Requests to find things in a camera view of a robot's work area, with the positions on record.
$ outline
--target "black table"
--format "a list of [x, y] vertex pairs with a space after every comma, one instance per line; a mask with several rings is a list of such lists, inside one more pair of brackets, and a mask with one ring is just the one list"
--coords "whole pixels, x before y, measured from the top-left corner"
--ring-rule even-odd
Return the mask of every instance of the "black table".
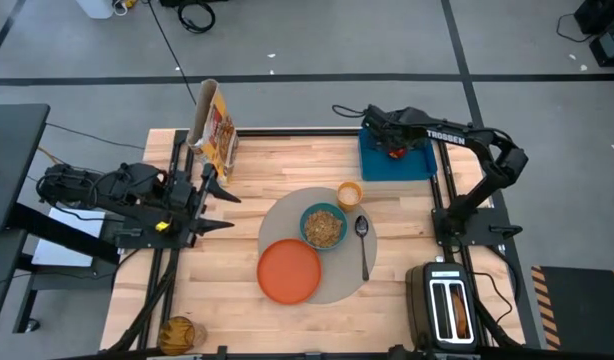
[[[0, 311], [14, 271], [32, 272], [14, 332], [25, 331], [38, 290], [87, 288], [87, 281], [76, 283], [79, 280], [74, 276], [95, 277], [98, 273], [101, 276], [113, 273], [119, 259], [118, 249], [112, 244], [17, 202], [48, 113], [49, 106], [44, 104], [0, 105]], [[38, 277], [39, 281], [35, 282], [36, 275], [51, 273], [56, 267], [35, 266], [31, 263], [31, 256], [22, 253], [28, 233], [92, 256], [92, 267], [60, 267], [57, 272], [72, 277], [47, 275]]]

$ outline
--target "metal spoon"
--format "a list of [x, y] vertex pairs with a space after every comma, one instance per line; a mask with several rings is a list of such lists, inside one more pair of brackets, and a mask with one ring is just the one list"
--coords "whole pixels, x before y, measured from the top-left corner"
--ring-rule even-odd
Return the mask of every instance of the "metal spoon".
[[367, 270], [367, 258], [365, 257], [365, 235], [369, 232], [369, 223], [367, 222], [367, 218], [360, 215], [356, 218], [356, 235], [360, 237], [360, 241], [363, 244], [363, 280], [369, 280], [369, 270]]

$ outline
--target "wooden tabletop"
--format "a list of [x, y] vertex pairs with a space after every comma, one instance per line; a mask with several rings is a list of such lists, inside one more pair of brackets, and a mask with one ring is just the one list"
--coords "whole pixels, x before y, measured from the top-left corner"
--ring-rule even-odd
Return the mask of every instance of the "wooden tabletop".
[[[152, 129], [144, 162], [167, 169], [174, 132]], [[352, 136], [241, 138], [226, 189], [242, 203], [211, 199], [205, 214], [235, 226], [208, 233], [195, 248], [180, 255], [171, 315], [185, 316], [207, 328], [207, 342], [194, 352], [215, 353], [219, 345], [227, 345], [231, 353], [385, 352], [395, 344], [413, 349], [405, 272], [442, 254], [434, 240], [431, 188], [428, 181], [362, 182], [357, 146]], [[448, 150], [458, 193], [466, 193], [482, 178], [480, 166], [469, 150], [451, 145]], [[196, 185], [201, 168], [200, 164], [193, 168]], [[445, 182], [443, 176], [439, 178], [447, 206]], [[370, 280], [350, 297], [327, 305], [283, 306], [266, 298], [256, 282], [256, 265], [258, 230], [267, 211], [294, 190], [336, 189], [349, 180], [363, 186], [362, 206], [378, 234]], [[491, 274], [500, 292], [514, 304], [505, 264], [486, 248], [470, 249], [474, 271]], [[116, 342], [143, 306], [152, 255], [151, 250], [141, 250], [118, 272], [101, 348]], [[165, 253], [163, 269], [168, 258]], [[477, 287], [494, 318], [507, 311], [488, 278], [477, 276]], [[157, 308], [150, 346], [156, 343], [159, 317]], [[524, 342], [515, 306], [501, 325], [513, 339]]]

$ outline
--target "orange plate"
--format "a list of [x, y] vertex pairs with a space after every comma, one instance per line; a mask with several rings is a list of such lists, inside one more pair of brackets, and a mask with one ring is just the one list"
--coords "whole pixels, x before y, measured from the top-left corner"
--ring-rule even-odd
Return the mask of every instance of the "orange plate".
[[258, 285], [270, 299], [285, 305], [309, 299], [321, 273], [316, 250], [298, 239], [271, 244], [258, 260]]

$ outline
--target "gray placemat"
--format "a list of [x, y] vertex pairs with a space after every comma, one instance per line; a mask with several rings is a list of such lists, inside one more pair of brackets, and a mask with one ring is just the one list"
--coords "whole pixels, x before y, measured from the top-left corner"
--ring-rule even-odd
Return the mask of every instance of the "gray placemat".
[[[313, 187], [292, 192], [276, 204], [265, 216], [258, 233], [258, 254], [262, 254], [272, 243], [287, 239], [300, 239], [300, 216], [311, 205], [316, 203], [336, 205], [336, 191], [327, 188]], [[332, 250], [318, 251], [322, 264], [322, 279], [318, 290], [308, 303], [329, 304], [342, 300], [360, 288], [364, 281], [362, 277], [362, 248], [360, 238], [354, 231], [354, 224], [359, 215], [365, 215], [369, 220], [369, 233], [365, 236], [365, 252], [367, 267], [370, 272], [376, 263], [376, 231], [371, 218], [361, 206], [347, 215], [347, 235], [343, 242]]]

